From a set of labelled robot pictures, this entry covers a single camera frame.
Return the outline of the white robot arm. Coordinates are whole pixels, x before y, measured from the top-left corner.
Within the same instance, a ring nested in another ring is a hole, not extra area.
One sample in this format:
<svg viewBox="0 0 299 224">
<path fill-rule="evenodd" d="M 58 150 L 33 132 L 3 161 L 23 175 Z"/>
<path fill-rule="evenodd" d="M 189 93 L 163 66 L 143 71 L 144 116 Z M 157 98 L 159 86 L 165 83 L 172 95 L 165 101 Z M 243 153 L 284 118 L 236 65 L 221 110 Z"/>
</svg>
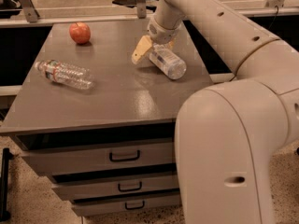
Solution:
<svg viewBox="0 0 299 224">
<path fill-rule="evenodd" d="M 151 41 L 169 42 L 182 19 L 234 75 L 194 93 L 178 112 L 185 223 L 275 224 L 269 162 L 299 137 L 299 52 L 219 0 L 159 0 Z"/>
</svg>

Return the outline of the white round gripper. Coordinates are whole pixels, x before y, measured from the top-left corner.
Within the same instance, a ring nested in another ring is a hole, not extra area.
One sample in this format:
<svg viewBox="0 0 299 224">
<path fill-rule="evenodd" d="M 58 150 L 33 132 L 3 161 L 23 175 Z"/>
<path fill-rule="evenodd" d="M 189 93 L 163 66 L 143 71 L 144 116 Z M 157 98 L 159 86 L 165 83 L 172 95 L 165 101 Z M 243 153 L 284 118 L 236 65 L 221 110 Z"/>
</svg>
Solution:
<svg viewBox="0 0 299 224">
<path fill-rule="evenodd" d="M 180 26 L 181 18 L 153 16 L 148 24 L 149 35 L 143 35 L 140 38 L 132 54 L 133 64 L 138 64 L 146 57 L 153 48 L 153 42 L 157 44 L 167 43 L 167 48 L 172 50 L 175 46 L 173 39 L 178 34 Z"/>
</svg>

